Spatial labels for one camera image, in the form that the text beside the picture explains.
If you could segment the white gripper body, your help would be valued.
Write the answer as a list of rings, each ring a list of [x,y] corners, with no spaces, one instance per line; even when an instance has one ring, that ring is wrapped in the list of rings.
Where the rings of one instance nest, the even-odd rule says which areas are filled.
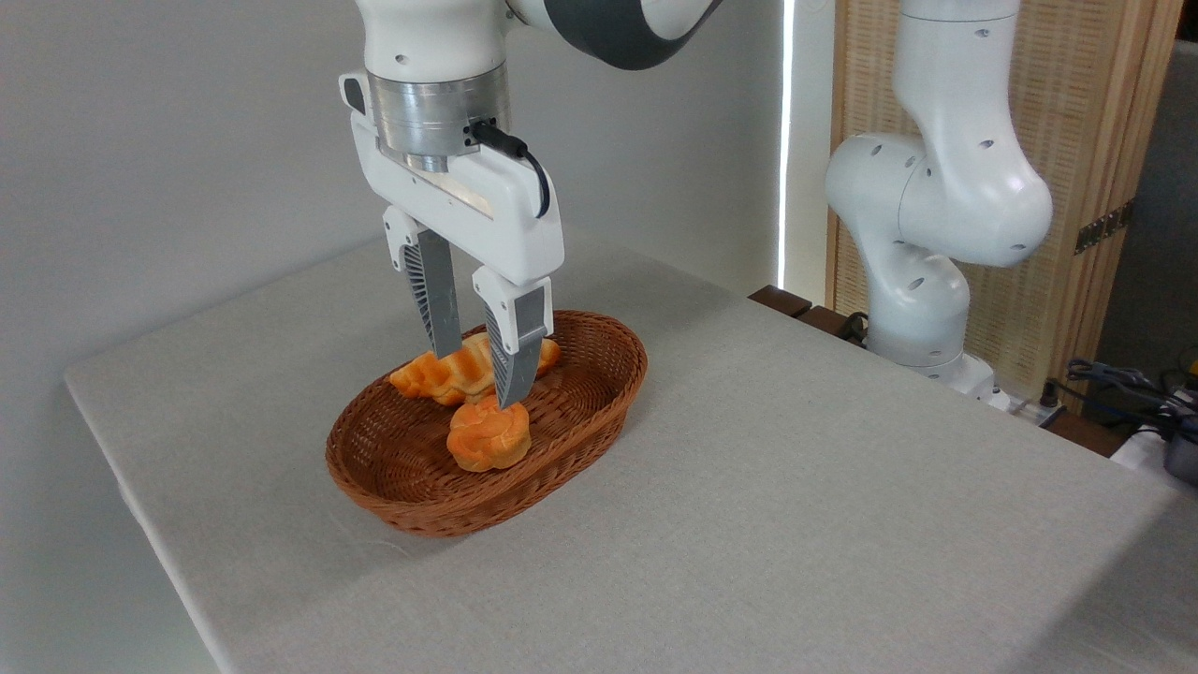
[[[513,285],[530,285],[559,269],[561,217],[556,205],[536,215],[541,192],[534,168],[495,148],[452,156],[444,172],[410,166],[382,140],[365,72],[345,73],[339,85],[362,171],[379,198]]]

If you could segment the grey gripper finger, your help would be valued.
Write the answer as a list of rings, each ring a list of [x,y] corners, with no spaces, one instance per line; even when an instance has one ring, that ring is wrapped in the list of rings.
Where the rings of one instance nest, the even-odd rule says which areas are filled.
[[[520,403],[538,372],[541,342],[553,332],[551,280],[515,286],[482,266],[474,271],[474,293],[485,304],[496,396],[502,409]]]
[[[392,265],[415,295],[432,354],[449,357],[462,345],[449,242],[398,208],[385,210],[385,232]]]

